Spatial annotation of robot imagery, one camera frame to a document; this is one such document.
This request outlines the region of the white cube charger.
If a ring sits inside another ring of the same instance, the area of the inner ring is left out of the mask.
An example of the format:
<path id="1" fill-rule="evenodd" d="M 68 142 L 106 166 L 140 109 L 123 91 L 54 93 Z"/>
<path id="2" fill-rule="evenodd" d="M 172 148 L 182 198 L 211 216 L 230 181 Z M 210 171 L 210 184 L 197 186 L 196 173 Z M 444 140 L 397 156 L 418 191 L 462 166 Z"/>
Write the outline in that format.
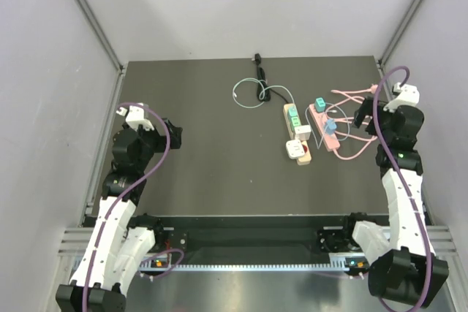
<path id="1" fill-rule="evenodd" d="M 310 125 L 300 125 L 294 128 L 293 135 L 296 140 L 307 141 L 312 133 Z"/>

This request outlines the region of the beige wooden power strip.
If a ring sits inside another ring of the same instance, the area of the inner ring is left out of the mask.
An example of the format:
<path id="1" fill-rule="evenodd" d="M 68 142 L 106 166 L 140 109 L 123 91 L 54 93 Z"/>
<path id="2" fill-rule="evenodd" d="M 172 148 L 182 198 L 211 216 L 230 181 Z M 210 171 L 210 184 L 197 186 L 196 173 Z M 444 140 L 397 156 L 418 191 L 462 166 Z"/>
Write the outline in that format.
<path id="1" fill-rule="evenodd" d="M 288 157 L 295 160 L 299 166 L 310 164 L 312 155 L 308 140 L 312 128 L 301 123 L 298 109 L 293 103 L 283 106 L 283 114 L 289 134 L 289 140 L 285 144 Z"/>

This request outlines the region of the white square plug adapter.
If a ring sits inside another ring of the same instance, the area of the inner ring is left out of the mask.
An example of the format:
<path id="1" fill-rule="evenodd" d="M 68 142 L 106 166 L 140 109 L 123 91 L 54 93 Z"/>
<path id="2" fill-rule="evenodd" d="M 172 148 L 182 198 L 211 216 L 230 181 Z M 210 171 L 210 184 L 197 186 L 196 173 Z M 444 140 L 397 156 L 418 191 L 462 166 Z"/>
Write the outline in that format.
<path id="1" fill-rule="evenodd" d="M 299 159 L 306 155 L 306 151 L 300 140 L 288 140 L 285 148 L 290 159 Z"/>

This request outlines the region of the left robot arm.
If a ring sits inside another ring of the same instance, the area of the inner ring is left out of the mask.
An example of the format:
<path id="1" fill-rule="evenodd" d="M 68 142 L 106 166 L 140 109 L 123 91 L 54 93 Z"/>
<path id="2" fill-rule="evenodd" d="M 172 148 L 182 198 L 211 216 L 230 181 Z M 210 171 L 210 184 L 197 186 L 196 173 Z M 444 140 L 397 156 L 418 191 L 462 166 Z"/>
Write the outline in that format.
<path id="1" fill-rule="evenodd" d="M 129 286 L 144 256 L 164 246 L 161 221 L 135 215 L 150 160 L 182 144 L 183 129 L 168 119 L 164 123 L 168 135 L 161 135 L 149 121 L 126 122 L 114 134 L 113 159 L 102 184 L 91 238 L 69 283 L 56 291 L 61 311 L 124 311 Z"/>

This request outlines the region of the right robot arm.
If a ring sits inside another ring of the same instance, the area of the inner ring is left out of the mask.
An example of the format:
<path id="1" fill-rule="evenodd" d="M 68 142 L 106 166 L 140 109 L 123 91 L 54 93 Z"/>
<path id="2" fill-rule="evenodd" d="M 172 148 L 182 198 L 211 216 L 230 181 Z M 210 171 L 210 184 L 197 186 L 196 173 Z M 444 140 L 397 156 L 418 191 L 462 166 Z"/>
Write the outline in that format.
<path id="1" fill-rule="evenodd" d="M 408 104 L 390 109 L 368 96 L 355 111 L 355 127 L 370 117 L 366 132 L 378 138 L 376 163 L 388 201 L 390 234 L 365 216 L 343 229 L 343 245 L 361 249 L 369 263 L 372 296 L 427 308 L 449 276 L 447 262 L 438 259 L 429 240 L 422 201 L 423 165 L 415 150 L 423 122 L 421 110 Z"/>

